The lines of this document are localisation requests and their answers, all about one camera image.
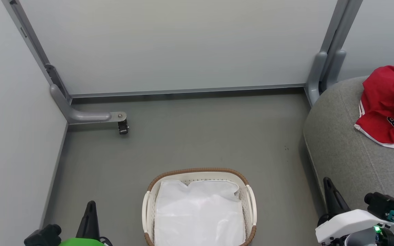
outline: gray sofa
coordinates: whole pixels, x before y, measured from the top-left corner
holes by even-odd
[[[366,78],[341,81],[326,90],[303,129],[322,194],[322,180],[330,177],[351,209],[364,210],[369,192],[394,197],[394,149],[378,145],[353,127]]]

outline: metal frame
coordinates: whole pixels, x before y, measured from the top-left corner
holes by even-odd
[[[68,124],[118,122],[119,133],[127,133],[127,114],[125,112],[83,112],[71,107],[70,102],[72,98],[68,94],[56,68],[50,64],[24,9],[17,0],[2,0],[2,2],[16,27],[19,28],[19,32],[24,37],[25,43],[47,78],[50,84],[50,94]]]
[[[322,47],[306,80],[305,93],[310,105],[320,96],[319,86],[325,91],[337,82],[346,57],[346,51],[342,47],[362,2],[363,0],[337,1]]]

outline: gray floor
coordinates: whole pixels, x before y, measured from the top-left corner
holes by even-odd
[[[166,171],[224,167],[249,180],[258,204],[253,245],[317,245],[323,212],[302,139],[305,95],[163,95],[78,104],[125,111],[115,124],[70,127],[45,223],[75,236],[86,203],[97,202],[100,231],[114,246],[145,246],[141,205],[148,184]]]

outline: white robot part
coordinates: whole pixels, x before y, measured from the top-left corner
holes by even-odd
[[[332,219],[321,224],[316,228],[316,237],[319,243],[328,245],[335,238],[359,232],[378,224],[383,228],[385,225],[392,226],[394,223],[382,220],[367,211],[355,209],[335,215]]]

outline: white cloth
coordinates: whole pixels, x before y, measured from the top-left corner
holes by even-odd
[[[162,181],[156,199],[156,246],[237,246],[245,240],[237,184]]]

